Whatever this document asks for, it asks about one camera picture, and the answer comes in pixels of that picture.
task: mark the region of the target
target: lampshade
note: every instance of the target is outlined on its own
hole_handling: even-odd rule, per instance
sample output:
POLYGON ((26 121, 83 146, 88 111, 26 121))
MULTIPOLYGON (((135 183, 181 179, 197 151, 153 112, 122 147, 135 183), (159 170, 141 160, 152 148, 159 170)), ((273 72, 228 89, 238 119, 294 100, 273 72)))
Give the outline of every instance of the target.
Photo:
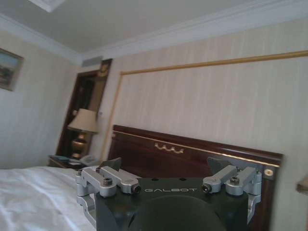
POLYGON ((67 127, 71 130, 97 133, 96 112, 80 108, 77 116, 67 127))

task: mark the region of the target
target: ceiling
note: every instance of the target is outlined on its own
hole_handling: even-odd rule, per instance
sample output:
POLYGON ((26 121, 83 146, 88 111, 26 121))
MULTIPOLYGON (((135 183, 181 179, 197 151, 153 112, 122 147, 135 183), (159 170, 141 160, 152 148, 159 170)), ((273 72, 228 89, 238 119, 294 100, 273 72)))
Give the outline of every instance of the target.
POLYGON ((0 0, 0 13, 84 53, 252 0, 66 0, 48 13, 28 0, 0 0))

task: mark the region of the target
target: white bedsheet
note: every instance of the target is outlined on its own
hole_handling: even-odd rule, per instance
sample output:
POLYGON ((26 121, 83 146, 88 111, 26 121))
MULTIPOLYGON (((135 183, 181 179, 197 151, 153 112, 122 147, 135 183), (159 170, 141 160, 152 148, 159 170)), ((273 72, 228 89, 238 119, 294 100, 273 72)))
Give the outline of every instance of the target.
POLYGON ((0 170, 0 231, 94 231, 76 203, 76 171, 0 170))

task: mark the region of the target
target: logo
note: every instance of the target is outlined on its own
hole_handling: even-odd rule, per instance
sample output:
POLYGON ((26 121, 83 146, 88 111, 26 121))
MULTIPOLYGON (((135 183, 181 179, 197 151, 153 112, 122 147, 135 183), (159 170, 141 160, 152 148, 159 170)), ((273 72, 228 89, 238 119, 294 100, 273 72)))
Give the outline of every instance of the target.
POLYGON ((169 189, 169 190, 167 190, 167 189, 145 189, 144 191, 146 192, 146 193, 155 193, 155 192, 168 192, 168 193, 175 193, 175 192, 190 192, 190 191, 192 191, 192 192, 194 192, 194 191, 196 191, 197 189, 169 189))

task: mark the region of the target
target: bed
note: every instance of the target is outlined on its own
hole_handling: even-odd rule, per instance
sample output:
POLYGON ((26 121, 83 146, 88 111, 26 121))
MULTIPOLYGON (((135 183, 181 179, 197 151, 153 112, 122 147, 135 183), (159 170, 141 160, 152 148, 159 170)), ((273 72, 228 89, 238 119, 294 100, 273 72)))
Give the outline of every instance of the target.
MULTIPOLYGON (((269 230, 282 154, 118 125, 109 150, 109 159, 122 158, 121 171, 140 177, 210 176, 209 156, 263 173, 262 202, 249 230, 269 230)), ((0 230, 95 230, 76 203, 75 174, 55 167, 0 170, 0 230)))
POLYGON ((123 170, 140 177, 210 176, 208 157, 228 160, 240 168, 256 167, 262 172, 262 201, 248 230, 270 228, 282 154, 114 125, 108 158, 116 157, 122 158, 123 170))

